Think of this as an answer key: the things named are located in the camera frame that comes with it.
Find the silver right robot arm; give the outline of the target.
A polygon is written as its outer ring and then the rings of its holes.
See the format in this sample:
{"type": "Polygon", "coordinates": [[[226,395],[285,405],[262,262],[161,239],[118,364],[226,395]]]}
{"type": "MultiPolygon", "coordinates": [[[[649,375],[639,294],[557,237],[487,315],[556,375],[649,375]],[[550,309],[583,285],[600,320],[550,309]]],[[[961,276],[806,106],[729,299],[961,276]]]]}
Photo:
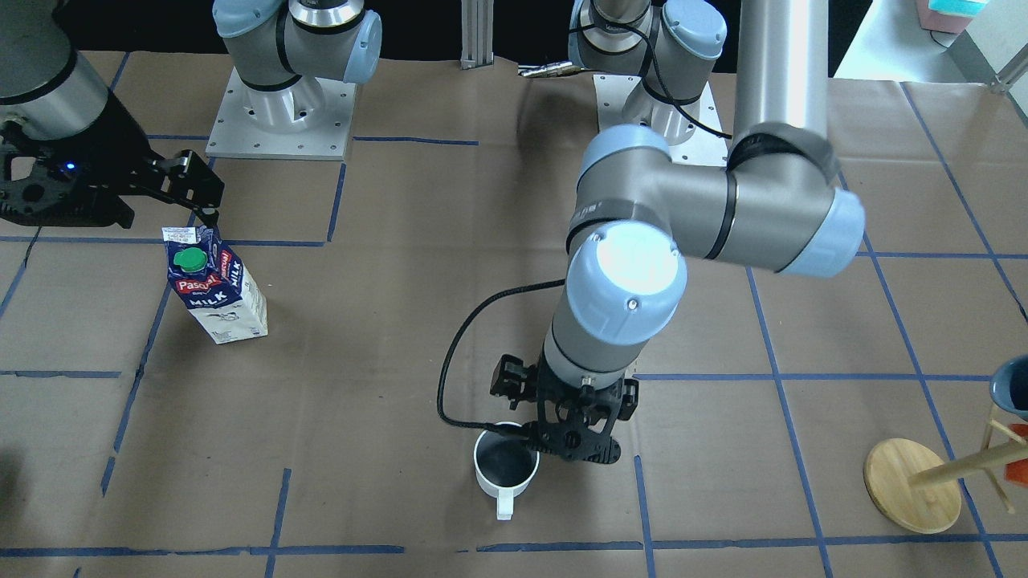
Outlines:
{"type": "Polygon", "coordinates": [[[371,80],[381,16],[363,1],[187,1],[183,16],[155,22],[103,1],[2,4],[2,220],[15,226],[133,225],[128,197],[151,197],[216,227],[222,180],[201,155],[159,154],[84,49],[184,48],[211,52],[215,37],[234,63],[208,153],[250,144],[307,158],[337,156],[343,96],[330,85],[371,80]]]}

